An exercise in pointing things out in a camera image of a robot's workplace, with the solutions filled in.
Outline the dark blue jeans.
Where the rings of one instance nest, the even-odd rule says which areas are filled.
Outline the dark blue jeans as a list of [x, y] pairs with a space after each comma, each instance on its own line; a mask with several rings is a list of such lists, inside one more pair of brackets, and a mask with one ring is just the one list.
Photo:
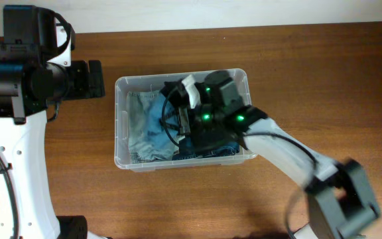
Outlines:
[[183, 151], [183, 147], [192, 147], [193, 144], [190, 138], [185, 138], [180, 141], [180, 150], [172, 156], [173, 161], [180, 161], [194, 158], [209, 158], [209, 157], [227, 157], [233, 156], [240, 152], [240, 145], [236, 142], [229, 142], [219, 148], [196, 153], [195, 151]]

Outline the blue cloth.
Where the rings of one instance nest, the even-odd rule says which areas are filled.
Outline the blue cloth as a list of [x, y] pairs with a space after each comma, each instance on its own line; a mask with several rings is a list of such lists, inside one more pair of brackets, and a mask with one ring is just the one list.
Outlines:
[[165, 96], [159, 94], [152, 101], [146, 112], [146, 122], [143, 133], [145, 140], [155, 149], [164, 149], [174, 146], [160, 122], [162, 118], [162, 106], [165, 100]]

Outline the light washed jeans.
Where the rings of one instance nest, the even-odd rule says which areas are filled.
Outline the light washed jeans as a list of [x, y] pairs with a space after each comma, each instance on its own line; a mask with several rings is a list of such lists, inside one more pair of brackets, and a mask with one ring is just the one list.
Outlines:
[[152, 101], [161, 94], [152, 92], [129, 92], [127, 95], [127, 113], [129, 124], [128, 148], [132, 164], [152, 163], [155, 161], [170, 161], [177, 146], [155, 149], [145, 140], [144, 126], [146, 112]]

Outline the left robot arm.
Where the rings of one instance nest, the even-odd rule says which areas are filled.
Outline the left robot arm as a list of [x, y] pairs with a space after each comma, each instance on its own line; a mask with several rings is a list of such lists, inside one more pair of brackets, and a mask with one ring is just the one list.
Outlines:
[[76, 34], [59, 13], [3, 8], [0, 42], [0, 238], [93, 238], [84, 216], [55, 214], [45, 161], [49, 107], [105, 94], [101, 63], [73, 61]]

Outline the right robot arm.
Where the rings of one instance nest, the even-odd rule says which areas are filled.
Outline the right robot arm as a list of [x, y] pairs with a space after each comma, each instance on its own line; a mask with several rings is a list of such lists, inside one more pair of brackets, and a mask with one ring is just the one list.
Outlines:
[[235, 141], [264, 157], [298, 185], [285, 212], [289, 238], [357, 238], [381, 217], [364, 168], [340, 163], [283, 131], [264, 111], [245, 104], [225, 70], [202, 82], [191, 75], [166, 97], [178, 114], [180, 135], [196, 153]]

